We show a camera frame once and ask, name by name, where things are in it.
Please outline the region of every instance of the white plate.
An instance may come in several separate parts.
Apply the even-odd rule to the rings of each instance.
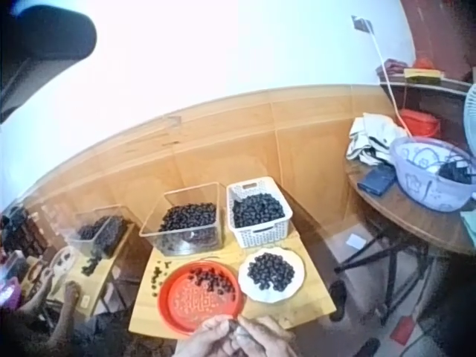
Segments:
[[[248,276],[248,267],[255,258],[263,255],[264,253],[270,253],[275,255],[280,255],[283,259],[288,262],[292,268],[295,270],[295,276],[292,278],[291,283],[286,287],[283,292],[277,292],[273,289],[273,284],[271,283],[271,288],[266,290],[260,290],[260,286],[253,282]],[[262,303],[276,303],[281,300],[289,299],[294,295],[299,288],[303,285],[304,276],[306,275],[304,269],[304,263],[302,259],[293,251],[288,251],[282,248],[263,248],[257,251],[254,254],[248,255],[239,267],[238,272],[238,283],[242,292],[247,294],[247,296],[255,301]]]
[[[69,259],[65,260],[65,255],[69,254]],[[50,263],[50,268],[53,271],[55,277],[60,277],[66,273],[68,273],[74,265],[74,262],[77,258],[77,250],[70,245],[60,249],[52,259]]]

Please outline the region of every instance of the small wooden table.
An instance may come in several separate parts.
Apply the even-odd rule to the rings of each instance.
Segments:
[[[242,311],[242,314],[247,318],[271,315],[279,321],[281,326],[287,329],[315,320],[316,318],[335,311],[335,306],[329,292],[316,267],[314,267],[306,248],[304,248],[299,233],[294,227],[291,227],[290,231],[291,233],[286,239],[265,245],[264,247],[278,246],[291,249],[298,254],[306,268],[306,279],[304,280],[303,286],[301,286],[293,297],[279,303],[265,304],[252,301],[248,298]],[[162,271],[166,271],[167,275],[170,275],[173,270],[184,264],[194,260],[207,259],[215,260],[237,271],[248,254],[252,254],[261,248],[263,247],[241,249],[233,234],[230,231],[226,231],[224,248],[220,251],[195,254],[190,257],[164,257],[159,250],[153,249],[141,281],[137,300],[135,301],[129,331],[141,335],[162,338],[180,339],[186,337],[171,330],[158,312],[158,298],[152,296],[152,294],[159,293],[160,287],[158,284],[167,279],[167,276],[164,276],[164,274],[160,275],[157,279],[157,289],[153,290],[151,279],[156,266],[159,266]]]
[[[49,300],[55,300],[60,303],[64,303],[64,283],[68,281],[75,281],[81,287],[81,296],[77,304],[77,313],[79,313],[85,319],[90,318],[94,311],[96,310],[97,303],[101,300],[103,305],[106,307],[106,310],[109,311],[107,303],[103,299],[103,290],[107,283],[111,283],[118,291],[117,286],[115,285],[115,279],[112,276],[112,268],[115,266],[115,263],[119,256],[121,255],[124,247],[126,247],[131,233],[134,231],[135,225],[130,223],[127,226],[126,232],[124,233],[119,245],[115,249],[114,254],[109,259],[102,259],[96,266],[94,273],[90,276],[85,276],[82,273],[83,266],[87,266],[88,257],[85,257],[82,254],[78,254],[74,265],[71,267],[70,271],[62,278],[63,285],[53,294],[48,296]],[[126,304],[123,302],[123,299],[118,291],[119,298],[123,304],[123,307],[126,308]]]
[[[397,183],[382,197],[365,193],[357,188],[357,183],[370,170],[372,167],[360,161],[346,163],[349,182],[366,203],[390,221],[430,245],[452,253],[471,256],[476,254],[475,245],[468,235],[459,212],[441,213],[429,210],[410,199]]]

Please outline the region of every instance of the white wall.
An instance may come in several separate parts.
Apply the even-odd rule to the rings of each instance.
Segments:
[[[71,156],[160,114],[260,89],[377,83],[379,58],[352,15],[373,23],[384,58],[414,61],[399,0],[34,3],[88,15],[97,46],[1,126],[0,209]]]

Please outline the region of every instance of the red bucket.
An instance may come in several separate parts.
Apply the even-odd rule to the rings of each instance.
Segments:
[[[413,136],[440,138],[440,121],[433,115],[410,109],[402,109],[399,113]]]

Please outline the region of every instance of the shoe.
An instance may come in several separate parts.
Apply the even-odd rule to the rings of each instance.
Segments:
[[[345,315],[345,302],[347,301],[347,289],[345,283],[342,280],[337,280],[329,287],[330,297],[334,301],[335,308],[337,309],[329,315],[329,319],[332,322],[339,322]]]
[[[379,348],[380,341],[377,338],[369,338],[354,357],[373,357]]]

